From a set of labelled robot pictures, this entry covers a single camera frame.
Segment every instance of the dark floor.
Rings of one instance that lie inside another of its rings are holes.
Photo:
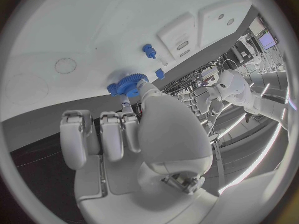
[[[99,119],[95,120],[97,133]],[[32,192],[53,213],[69,224],[85,224],[74,197],[75,171],[64,162],[59,134],[44,138],[11,153]],[[0,179],[0,223],[33,224]]]

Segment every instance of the white robot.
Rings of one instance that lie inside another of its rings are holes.
[[[221,101],[283,122],[280,104],[271,102],[272,112],[265,111],[262,104],[269,108],[268,101],[252,94],[235,71],[189,95],[193,109],[211,112],[206,130],[186,105],[146,79],[126,81],[129,90],[119,94],[122,112],[101,113],[101,144],[89,111],[66,111],[62,117],[62,153],[76,170],[77,205],[90,224],[204,222],[217,200],[201,186],[213,159],[207,133],[223,109]],[[126,96],[137,93],[140,123]]]

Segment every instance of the monitor screen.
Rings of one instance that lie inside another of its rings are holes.
[[[266,34],[264,34],[263,36],[261,36],[259,38],[259,41],[261,42],[262,46],[264,47],[265,50],[273,47],[276,45],[276,42],[274,40],[274,38],[271,36],[271,34],[269,32],[267,32]]]

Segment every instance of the blue plastic part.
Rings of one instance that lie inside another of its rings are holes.
[[[165,78],[165,73],[161,68],[158,69],[155,73],[159,79],[163,80]]]
[[[117,96],[117,84],[113,83],[108,85],[107,90],[112,96]]]
[[[149,81],[148,77],[144,74],[132,74],[128,75],[124,78],[122,78],[118,83],[117,83],[117,94],[125,94],[127,97],[135,97],[139,95],[139,91],[136,88],[137,83],[141,80],[144,79],[146,81]]]
[[[146,44],[143,46],[142,51],[144,51],[149,58],[155,59],[156,51],[150,44]]]

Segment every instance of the blue gear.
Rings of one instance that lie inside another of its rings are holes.
[[[117,84],[113,83],[108,85],[107,90],[112,96],[117,96]]]
[[[117,83],[117,94],[118,95],[126,94],[127,97],[138,96],[139,91],[136,88],[136,85],[141,79],[149,81],[146,75],[140,73],[128,75],[122,78]]]

